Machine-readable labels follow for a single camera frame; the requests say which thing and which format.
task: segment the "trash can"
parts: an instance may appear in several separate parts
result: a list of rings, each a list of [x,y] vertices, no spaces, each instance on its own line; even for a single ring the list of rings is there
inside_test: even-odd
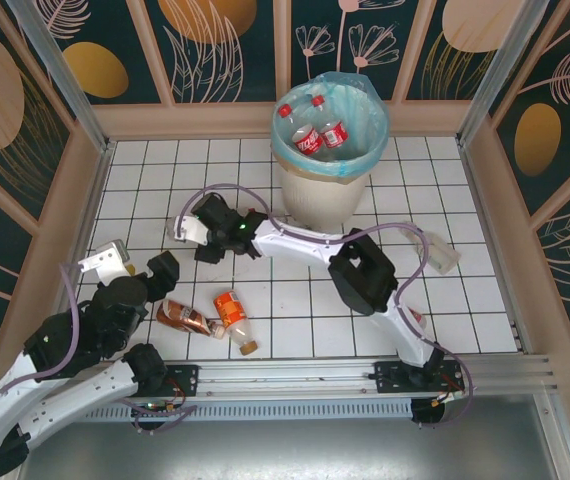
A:
[[[357,156],[323,162],[300,153],[286,138],[287,125],[278,107],[287,103],[301,121],[311,121],[312,97],[325,102],[344,124]],[[287,212],[306,227],[340,231],[356,211],[371,169],[381,158],[389,137],[389,114],[364,75],[329,72],[290,90],[272,115],[272,152],[278,162]]]

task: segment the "plastic bottle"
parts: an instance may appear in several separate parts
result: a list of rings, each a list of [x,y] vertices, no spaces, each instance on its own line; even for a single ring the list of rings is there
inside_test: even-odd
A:
[[[323,140],[311,123],[300,125],[302,122],[296,121],[292,107],[287,103],[278,109],[278,114],[288,123],[288,136],[303,155],[320,161],[328,159]]]
[[[165,299],[161,304],[156,319],[163,325],[182,332],[200,333],[208,337],[223,338],[225,327],[213,320],[206,319],[191,307]]]
[[[351,152],[348,142],[349,134],[345,130],[343,122],[338,118],[325,103],[322,95],[312,98],[312,105],[316,109],[313,125],[323,139],[332,160],[349,160],[356,155]]]
[[[408,225],[416,227],[412,222],[406,222]],[[405,238],[414,244],[414,249],[420,257],[423,256],[423,242],[418,238],[416,234],[409,230],[401,230]],[[447,274],[452,268],[456,266],[458,261],[461,259],[461,254],[454,250],[445,240],[436,235],[433,232],[423,232],[427,242],[429,244],[429,249],[427,251],[429,257],[427,258],[427,264],[436,270],[441,275]]]
[[[245,310],[233,291],[226,292],[214,299],[214,306],[223,320],[223,325],[232,341],[240,347],[243,355],[258,349],[258,344],[252,337],[252,329]]]

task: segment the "coca-cola bottle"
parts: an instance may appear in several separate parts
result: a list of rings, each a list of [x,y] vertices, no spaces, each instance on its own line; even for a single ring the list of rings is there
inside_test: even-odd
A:
[[[311,123],[304,123],[292,114],[292,107],[284,104],[278,109],[278,114],[287,122],[287,136],[303,155],[314,160],[327,160],[327,149],[323,139]]]
[[[312,98],[312,105],[316,109],[313,126],[318,130],[328,149],[332,160],[348,160],[354,158],[348,142],[349,135],[340,118],[338,118],[325,103],[322,95]]]

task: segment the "cable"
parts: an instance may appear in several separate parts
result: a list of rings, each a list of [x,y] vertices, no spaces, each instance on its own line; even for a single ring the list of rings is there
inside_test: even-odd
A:
[[[0,397],[3,396],[5,393],[7,393],[10,389],[15,387],[16,385],[18,385],[19,383],[23,383],[27,380],[37,380],[39,378],[55,375],[56,373],[60,372],[63,368],[67,366],[67,364],[74,356],[74,352],[76,352],[76,347],[78,346],[78,337],[80,334],[80,315],[78,313],[78,303],[76,302],[76,296],[74,295],[74,287],[72,287],[72,281],[69,278],[67,271],[65,270],[62,264],[60,264],[58,268],[61,272],[61,277],[63,277],[63,283],[65,284],[65,290],[67,290],[67,297],[69,298],[70,310],[72,311],[72,341],[69,344],[69,349],[67,350],[67,353],[65,354],[63,359],[58,363],[58,365],[42,372],[23,375],[22,377],[15,378],[11,382],[2,386],[0,388]]]
[[[415,226],[410,225],[410,224],[407,224],[407,223],[384,223],[382,225],[375,225],[373,227],[366,228],[365,230],[361,230],[360,232],[357,232],[353,235],[347,235],[347,236],[344,236],[342,238],[337,238],[337,239],[331,239],[330,240],[330,239],[320,239],[320,238],[316,238],[316,237],[310,237],[310,236],[307,236],[304,234],[300,234],[298,232],[292,232],[291,230],[288,230],[287,228],[285,228],[283,226],[283,224],[279,223],[276,220],[276,218],[274,217],[274,215],[272,215],[272,212],[271,212],[270,208],[267,206],[267,203],[265,203],[265,200],[263,200],[260,196],[258,196],[256,193],[251,191],[249,188],[243,187],[242,185],[237,185],[235,183],[217,183],[214,185],[208,185],[207,187],[199,190],[194,195],[192,195],[189,198],[189,200],[187,200],[185,205],[183,206],[183,209],[181,210],[181,213],[177,218],[176,225],[178,225],[178,228],[180,229],[180,226],[183,223],[183,218],[185,217],[185,214],[187,213],[187,210],[189,210],[189,208],[192,206],[192,204],[194,203],[194,201],[198,197],[205,194],[205,192],[209,192],[211,190],[224,190],[224,189],[240,190],[241,192],[245,192],[248,195],[255,198],[258,201],[258,203],[260,203],[260,205],[265,210],[265,213],[267,214],[267,218],[269,219],[271,224],[274,226],[274,228],[279,230],[283,235],[287,235],[287,236],[290,236],[292,238],[296,238],[298,240],[303,240],[303,241],[311,242],[311,243],[317,243],[317,244],[321,244],[321,245],[341,245],[343,243],[351,242],[352,240],[356,240],[360,237],[363,237],[365,235],[369,235],[370,233],[377,232],[379,230],[383,230],[386,228],[400,228],[400,229],[409,230],[410,232],[414,233],[418,238],[420,238],[421,243],[423,245],[423,256],[421,257],[420,265],[418,266],[416,271],[409,277],[409,279],[407,279],[407,281],[405,281],[405,283],[403,283],[398,288],[396,293],[394,294],[394,296],[393,296],[394,306],[398,310],[398,313],[400,314],[401,319],[405,323],[405,326],[407,326],[407,328],[409,328],[410,332],[412,332],[423,343],[426,343],[427,345],[429,345],[432,348],[440,350],[445,355],[449,355],[454,360],[456,360],[459,363],[459,365],[461,366],[461,368],[463,369],[463,371],[465,372],[465,376],[467,377],[467,381],[468,381],[468,397],[467,397],[467,402],[465,403],[465,407],[463,408],[463,410],[461,410],[461,412],[458,415],[456,415],[456,417],[454,417],[452,419],[449,419],[449,420],[446,420],[446,421],[440,422],[440,423],[426,423],[424,425],[433,426],[433,427],[442,427],[445,425],[451,425],[451,424],[457,422],[460,418],[462,418],[469,411],[469,409],[472,405],[473,399],[474,399],[474,381],[472,380],[472,374],[470,373],[469,368],[467,368],[467,365],[465,365],[463,360],[461,360],[461,358],[458,355],[451,352],[449,349],[441,346],[440,344],[438,344],[436,342],[432,342],[431,340],[425,338],[424,335],[422,335],[418,330],[416,330],[416,328],[414,327],[412,322],[405,315],[405,312],[403,312],[403,309],[400,307],[401,294],[407,289],[407,287],[410,286],[410,284],[414,280],[416,280],[421,275],[421,273],[425,269],[425,266],[427,265],[427,260],[429,258],[429,255],[428,255],[429,242],[427,241],[427,238],[425,237],[425,235],[423,234],[423,231],[420,228],[415,227]]]
[[[148,410],[146,408],[139,407],[135,403],[132,403],[128,400],[121,400],[120,403],[138,412],[138,415],[136,415],[136,418],[134,418],[134,426],[138,430],[138,433],[144,433],[145,435],[154,435],[154,432],[158,433],[166,432],[167,430],[177,427],[180,423],[183,422],[183,420],[185,420],[185,418],[194,413],[198,408],[196,405],[190,405],[189,407],[186,407],[178,411],[155,412],[154,410]],[[176,420],[172,420],[171,422],[165,423],[164,425],[161,425],[160,427],[154,430],[144,430],[138,423],[138,420],[143,414],[148,414],[153,417],[174,417],[180,414],[180,417],[178,417]]]
[[[186,400],[185,392],[180,387],[180,385],[176,383],[176,380],[174,380],[172,377],[167,377],[167,380],[165,380],[165,382],[169,383],[172,387],[174,387],[174,398],[171,400],[170,403],[174,403],[174,400],[178,398],[178,395],[179,394],[181,395],[182,397],[181,404],[178,406],[178,408],[181,408],[183,405],[185,405],[185,400]]]
[[[445,375],[444,373],[441,373],[441,377],[443,377],[443,380],[445,380],[450,385],[450,387],[454,387],[456,390],[458,390],[460,392],[464,391],[461,387],[456,385],[456,383],[454,383],[454,381],[451,378],[449,378],[447,375]]]

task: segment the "white bracket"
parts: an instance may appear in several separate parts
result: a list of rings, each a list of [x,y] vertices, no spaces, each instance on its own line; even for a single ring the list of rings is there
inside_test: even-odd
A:
[[[194,242],[199,245],[207,245],[207,227],[196,217],[185,215],[178,225],[179,217],[170,218],[167,222],[167,230],[172,240],[179,242]]]
[[[129,255],[122,240],[114,240],[96,250],[90,257],[80,260],[81,272],[87,273],[96,270],[96,274],[105,285],[117,277],[129,276],[125,263],[129,261]]]

